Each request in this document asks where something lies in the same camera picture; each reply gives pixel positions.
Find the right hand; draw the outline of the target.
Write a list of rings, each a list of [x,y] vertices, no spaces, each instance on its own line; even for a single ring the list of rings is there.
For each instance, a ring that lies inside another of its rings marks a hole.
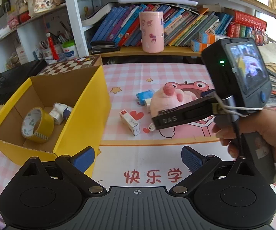
[[[271,145],[276,162],[276,111],[265,108],[260,112],[241,118],[239,121],[240,133],[258,132]]]

